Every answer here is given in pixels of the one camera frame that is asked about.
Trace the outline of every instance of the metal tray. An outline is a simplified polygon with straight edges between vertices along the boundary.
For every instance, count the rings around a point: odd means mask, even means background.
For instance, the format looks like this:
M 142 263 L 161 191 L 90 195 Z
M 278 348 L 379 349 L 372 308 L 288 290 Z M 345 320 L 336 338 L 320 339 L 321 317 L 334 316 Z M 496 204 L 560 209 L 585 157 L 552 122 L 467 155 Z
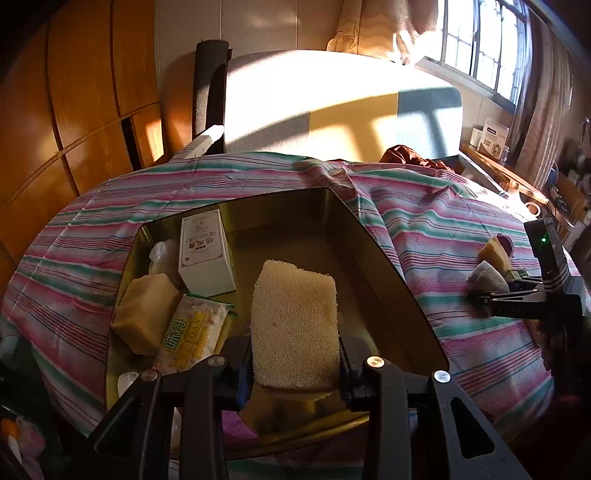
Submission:
M 218 208 L 228 238 L 236 291 L 212 298 L 235 304 L 236 315 L 226 319 L 217 351 L 228 335 L 237 335 L 248 325 L 254 284 L 265 260 L 274 259 L 331 275 L 347 332 L 363 338 L 372 352 L 408 372 L 429 375 L 434 370 L 449 369 L 427 318 L 404 280 L 349 208 L 325 188 L 229 200 L 146 223 L 134 239 L 115 304 L 134 278 L 148 273 L 150 250 L 156 242 L 179 239 L 184 217 Z M 152 360 L 134 355 L 116 335 L 110 335 L 107 408 L 117 401 L 119 375 L 149 368 Z M 368 420 L 366 413 L 349 412 L 337 391 L 320 400 L 297 401 L 269 394 L 258 385 L 240 416 L 260 441 L 229 447 L 228 458 L 300 448 Z

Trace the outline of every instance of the bottle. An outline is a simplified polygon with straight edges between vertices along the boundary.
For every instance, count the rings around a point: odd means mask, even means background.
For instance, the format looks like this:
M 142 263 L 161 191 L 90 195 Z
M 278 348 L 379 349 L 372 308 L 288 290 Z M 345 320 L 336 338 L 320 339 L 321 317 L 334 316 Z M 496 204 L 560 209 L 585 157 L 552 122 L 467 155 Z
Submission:
M 500 165 L 505 165 L 505 162 L 507 161 L 507 155 L 509 154 L 509 147 L 507 147 L 506 145 L 503 147 L 503 151 L 501 152 L 501 157 L 499 158 L 499 164 Z

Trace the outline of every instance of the yellow sponge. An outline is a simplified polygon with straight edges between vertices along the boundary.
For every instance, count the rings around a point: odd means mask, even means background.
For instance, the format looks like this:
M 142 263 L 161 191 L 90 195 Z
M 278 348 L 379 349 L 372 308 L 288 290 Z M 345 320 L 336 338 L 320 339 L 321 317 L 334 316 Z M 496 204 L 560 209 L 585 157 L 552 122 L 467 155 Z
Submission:
M 497 237 L 492 237 L 478 252 L 478 261 L 487 261 L 495 270 L 505 276 L 511 269 L 511 260 Z
M 179 300 L 166 273 L 136 278 L 115 309 L 111 328 L 133 353 L 156 355 Z
M 289 390 L 333 390 L 339 380 L 335 281 L 267 260 L 252 296 L 255 380 Z

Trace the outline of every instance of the brown cloth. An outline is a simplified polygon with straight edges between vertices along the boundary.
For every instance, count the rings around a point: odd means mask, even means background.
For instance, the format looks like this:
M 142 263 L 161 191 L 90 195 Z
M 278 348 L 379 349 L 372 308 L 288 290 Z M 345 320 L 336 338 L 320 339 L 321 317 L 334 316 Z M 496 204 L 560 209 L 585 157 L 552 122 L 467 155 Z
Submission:
M 402 165 L 418 165 L 419 167 L 435 168 L 436 170 L 453 170 L 445 165 L 442 161 L 429 160 L 423 158 L 416 153 L 412 148 L 406 145 L 395 145 L 384 152 L 380 163 L 401 163 Z
M 437 0 L 345 0 L 326 50 L 402 65 L 418 62 L 437 41 Z

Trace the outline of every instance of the small box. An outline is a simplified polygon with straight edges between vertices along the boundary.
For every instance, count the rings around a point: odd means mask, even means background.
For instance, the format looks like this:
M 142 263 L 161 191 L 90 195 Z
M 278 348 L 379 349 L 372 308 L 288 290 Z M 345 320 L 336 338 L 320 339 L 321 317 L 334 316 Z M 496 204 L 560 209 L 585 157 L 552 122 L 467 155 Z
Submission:
M 507 140 L 507 135 L 509 135 L 509 129 L 507 127 L 487 117 L 482 128 L 480 141 L 478 142 L 478 153 L 494 160 L 499 160 L 503 152 L 503 147 L 505 146 L 505 141 Z
M 480 138 L 482 136 L 482 130 L 478 130 L 477 128 L 472 129 L 472 135 L 470 136 L 470 145 L 474 148 L 478 148 L 478 144 L 480 143 Z
M 183 218 L 178 272 L 189 291 L 203 297 L 236 290 L 219 210 Z

